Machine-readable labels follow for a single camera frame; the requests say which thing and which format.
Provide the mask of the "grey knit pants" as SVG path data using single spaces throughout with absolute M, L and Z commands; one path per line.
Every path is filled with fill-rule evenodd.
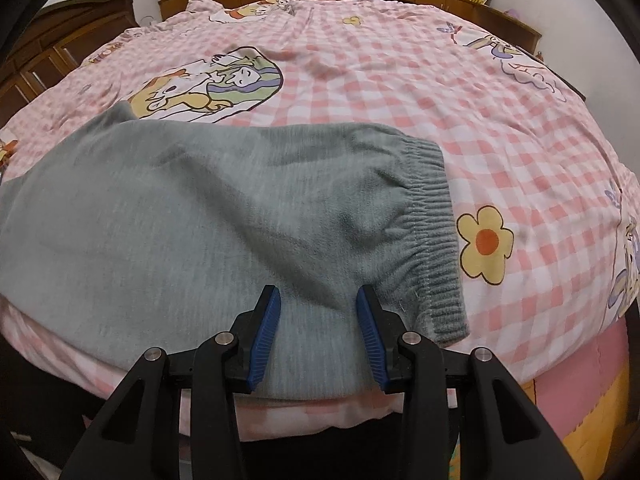
M 2 296 L 122 370 L 197 347 L 276 286 L 259 393 L 278 400 L 372 386 L 363 285 L 409 330 L 465 338 L 458 250 L 439 146 L 378 124 L 192 124 L 120 103 L 1 187 Z

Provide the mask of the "yellow bed base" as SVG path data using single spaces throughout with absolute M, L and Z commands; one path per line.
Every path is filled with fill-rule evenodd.
M 534 380 L 526 382 L 523 389 L 529 399 L 536 402 Z M 623 422 L 614 425 L 610 420 L 603 418 L 605 410 L 612 408 L 614 401 L 612 396 L 606 396 L 594 412 L 586 417 L 583 424 L 567 437 L 561 438 L 570 457 L 585 479 L 600 478 L 601 474 L 605 472 L 605 466 L 614 442 L 614 434 L 617 429 L 623 427 Z

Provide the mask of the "pink checkered bed cover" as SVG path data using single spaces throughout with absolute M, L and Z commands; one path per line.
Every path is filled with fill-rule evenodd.
M 469 327 L 444 347 L 485 346 L 522 385 L 622 320 L 638 294 L 638 181 L 584 101 L 546 66 L 434 6 L 188 0 L 104 44 L 17 112 L 1 130 L 14 149 L 3 183 L 120 103 L 139 119 L 354 122 L 436 143 Z M 2 330 L 32 362 L 111 393 L 125 370 L 2 300 Z M 340 398 L 271 400 L 244 410 L 244 436 L 303 434 L 394 407 L 373 384 Z

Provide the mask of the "pink bed sheet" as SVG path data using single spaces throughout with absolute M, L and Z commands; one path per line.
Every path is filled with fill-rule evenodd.
M 606 397 L 615 401 L 603 418 L 625 421 L 629 396 L 629 350 L 624 320 L 534 380 L 537 408 L 560 438 L 584 423 Z

